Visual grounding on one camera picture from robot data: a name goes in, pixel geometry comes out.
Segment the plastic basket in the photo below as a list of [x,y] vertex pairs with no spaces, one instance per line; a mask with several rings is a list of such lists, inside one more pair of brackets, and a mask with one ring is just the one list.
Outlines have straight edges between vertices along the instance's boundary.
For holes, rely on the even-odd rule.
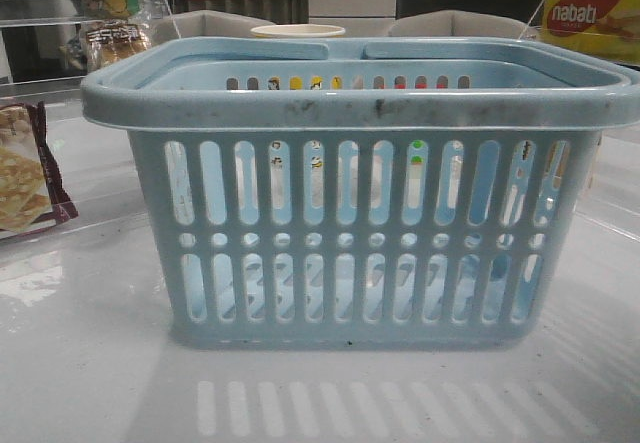
[[505,39],[194,38],[83,98],[129,131],[190,341],[464,346],[532,327],[639,81]]

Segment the white chair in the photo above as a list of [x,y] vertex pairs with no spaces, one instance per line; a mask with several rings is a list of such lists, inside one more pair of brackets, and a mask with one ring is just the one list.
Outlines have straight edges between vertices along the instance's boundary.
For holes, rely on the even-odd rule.
[[274,24],[271,21],[222,11],[190,11],[168,16],[157,23],[154,28],[154,41],[159,44],[193,36],[251,38],[251,28]]
[[518,20],[459,10],[434,11],[400,18],[389,28],[389,36],[533,38],[536,34],[535,29]]

